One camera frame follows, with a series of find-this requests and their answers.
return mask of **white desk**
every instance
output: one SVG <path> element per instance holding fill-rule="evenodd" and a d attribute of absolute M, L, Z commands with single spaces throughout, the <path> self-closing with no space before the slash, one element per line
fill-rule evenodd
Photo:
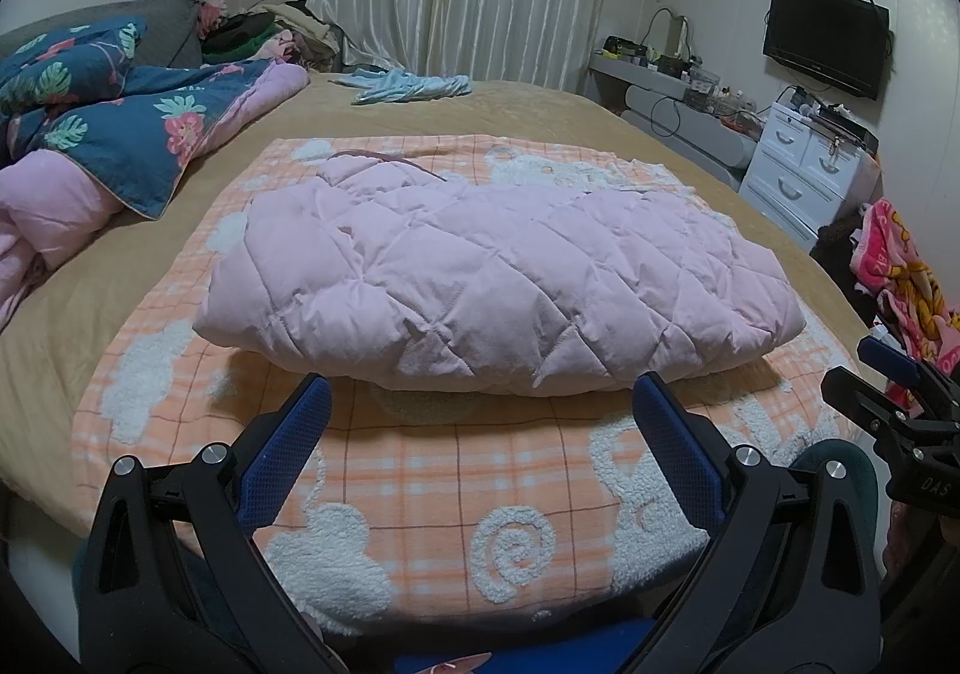
<path fill-rule="evenodd" d="M 757 144 L 712 115 L 683 105 L 685 86 L 649 68 L 593 55 L 584 94 L 736 191 Z"/>

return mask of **gray pillow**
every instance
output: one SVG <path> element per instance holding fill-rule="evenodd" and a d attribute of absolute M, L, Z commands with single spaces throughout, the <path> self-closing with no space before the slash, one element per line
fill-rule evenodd
<path fill-rule="evenodd" d="M 0 35 L 0 59 L 13 54 L 22 44 L 41 33 L 93 24 L 124 14 L 142 16 L 147 22 L 147 35 L 141 38 L 133 55 L 134 65 L 200 67 L 203 63 L 200 39 L 197 38 L 200 0 L 128 0 L 50 16 Z"/>

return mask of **light blue cloth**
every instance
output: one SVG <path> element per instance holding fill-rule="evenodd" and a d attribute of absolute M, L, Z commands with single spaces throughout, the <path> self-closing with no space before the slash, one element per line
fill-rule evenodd
<path fill-rule="evenodd" d="M 469 76 L 453 76 L 449 79 L 442 76 L 418 76 L 398 67 L 386 73 L 357 68 L 356 72 L 334 79 L 333 82 L 362 89 L 362 92 L 357 92 L 357 96 L 353 98 L 354 106 L 435 100 L 440 97 L 466 95 L 470 91 Z"/>

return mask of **metal screw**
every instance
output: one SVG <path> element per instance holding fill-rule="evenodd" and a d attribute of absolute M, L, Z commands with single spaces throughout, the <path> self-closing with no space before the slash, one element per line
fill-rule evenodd
<path fill-rule="evenodd" d="M 736 447 L 736 459 L 743 466 L 755 466 L 757 463 L 760 463 L 760 452 L 753 447 Z"/>
<path fill-rule="evenodd" d="M 124 455 L 113 464 L 113 473 L 117 476 L 126 476 L 133 471 L 134 466 L 136 466 L 136 460 L 133 460 L 130 455 Z"/>
<path fill-rule="evenodd" d="M 834 479 L 843 479 L 847 475 L 847 467 L 839 460 L 827 460 L 827 473 Z"/>
<path fill-rule="evenodd" d="M 224 457 L 227 457 L 227 447 L 224 447 L 224 444 L 208 444 L 203 448 L 203 452 L 200 452 L 200 458 L 211 466 L 220 463 Z"/>

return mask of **white drawer cabinet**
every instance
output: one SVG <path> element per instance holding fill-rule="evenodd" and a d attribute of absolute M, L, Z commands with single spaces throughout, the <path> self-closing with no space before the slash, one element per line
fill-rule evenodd
<path fill-rule="evenodd" d="M 740 187 L 744 200 L 808 252 L 817 230 L 868 201 L 880 177 L 866 152 L 833 144 L 798 113 L 774 104 Z"/>

